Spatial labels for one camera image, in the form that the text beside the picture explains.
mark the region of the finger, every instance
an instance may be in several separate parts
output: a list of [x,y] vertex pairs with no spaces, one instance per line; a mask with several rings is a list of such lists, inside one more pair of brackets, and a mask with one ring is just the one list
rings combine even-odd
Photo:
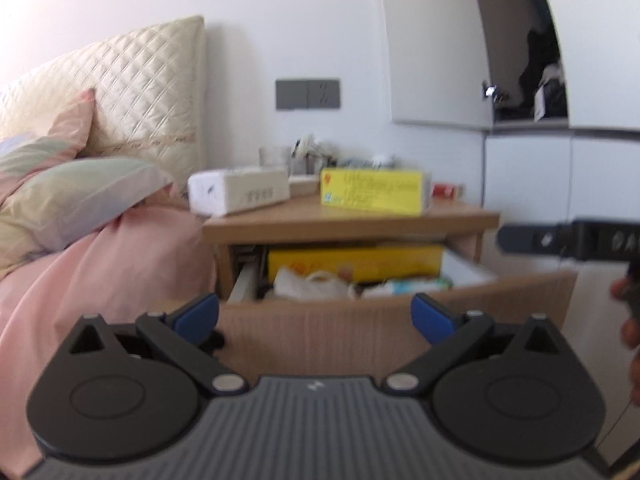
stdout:
[[611,283],[611,287],[609,289],[611,296],[616,300],[622,299],[622,293],[625,291],[629,284],[629,280],[627,278],[622,278],[620,280],[616,280]]
[[631,390],[631,402],[636,406],[640,406],[640,387],[634,386]]
[[633,480],[634,475],[640,471],[640,464],[634,463],[615,475],[611,480]]
[[640,324],[635,319],[627,319],[620,329],[620,339],[631,350],[640,345]]

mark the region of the wardrobe door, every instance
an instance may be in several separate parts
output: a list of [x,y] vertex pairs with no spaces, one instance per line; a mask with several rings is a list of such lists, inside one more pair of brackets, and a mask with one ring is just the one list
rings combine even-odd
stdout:
[[573,128],[640,130],[640,0],[548,0]]
[[489,67],[478,0],[383,0],[392,117],[489,129]]

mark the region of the yellow box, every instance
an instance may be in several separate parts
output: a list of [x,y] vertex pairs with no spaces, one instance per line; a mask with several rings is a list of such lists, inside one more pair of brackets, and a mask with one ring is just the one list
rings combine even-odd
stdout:
[[354,282],[381,282],[407,276],[440,274],[442,246],[381,246],[335,249],[273,249],[267,263],[273,283],[280,267],[302,276],[326,270]]
[[322,170],[324,205],[419,216],[429,205],[431,179],[421,171]]

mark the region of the open drawer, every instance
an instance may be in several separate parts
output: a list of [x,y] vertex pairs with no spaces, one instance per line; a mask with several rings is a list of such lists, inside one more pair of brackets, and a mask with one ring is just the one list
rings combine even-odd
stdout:
[[[442,262],[447,271],[457,286],[432,296],[452,310],[479,309],[500,322],[543,312],[559,327],[576,279],[570,270],[498,279],[452,253]],[[411,324],[411,296],[253,301],[257,277],[257,266],[245,266],[232,294],[237,303],[222,306],[219,322],[227,341],[221,361],[251,381],[265,374],[380,380],[429,348]]]

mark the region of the light switch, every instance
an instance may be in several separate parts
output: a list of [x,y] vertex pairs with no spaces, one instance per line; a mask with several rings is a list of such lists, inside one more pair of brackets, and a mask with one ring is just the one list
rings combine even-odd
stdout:
[[311,79],[307,83],[309,108],[340,108],[339,79]]
[[308,108],[308,85],[305,79],[276,80],[276,110]]

